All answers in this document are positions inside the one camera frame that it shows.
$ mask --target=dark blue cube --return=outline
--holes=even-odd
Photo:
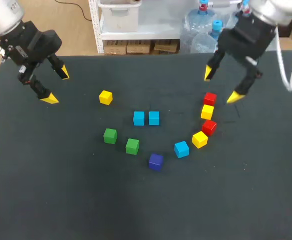
[[[149,168],[155,171],[160,171],[162,164],[164,162],[164,157],[158,154],[151,154],[149,159]]]

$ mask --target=cardboard box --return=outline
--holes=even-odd
[[[157,40],[154,50],[175,53],[178,49],[178,44],[179,44],[179,41],[177,39]]]
[[[159,51],[152,49],[152,50],[150,50],[150,54],[151,55],[159,55]]]
[[[171,51],[158,51],[159,55],[170,55],[170,54],[176,54],[175,52]]]
[[[127,52],[127,40],[108,40],[104,43],[104,53],[110,55],[125,55]]]
[[[133,54],[149,54],[150,40],[129,40],[127,46],[127,53]]]

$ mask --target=blue bottle cap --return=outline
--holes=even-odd
[[[212,23],[212,30],[214,31],[221,31],[222,29],[222,21],[221,20],[214,20]]]

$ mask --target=cyan cube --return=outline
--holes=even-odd
[[[159,112],[158,111],[149,112],[149,125],[159,126]]]
[[[164,162],[164,157],[158,154],[151,154],[149,159],[149,168],[155,171],[160,171],[162,164]]]
[[[134,126],[144,126],[145,125],[145,112],[136,111],[134,113]]]
[[[175,144],[175,153],[178,158],[183,158],[189,155],[189,147],[185,141]]]

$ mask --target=floor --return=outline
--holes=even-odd
[[[79,7],[59,4],[54,0],[19,0],[25,10],[25,21],[33,21],[41,31],[54,29],[63,41],[57,55],[97,55],[92,23],[85,20]],[[90,19],[88,0],[59,0],[82,6],[85,16]],[[292,50],[292,39],[281,39],[282,49]]]

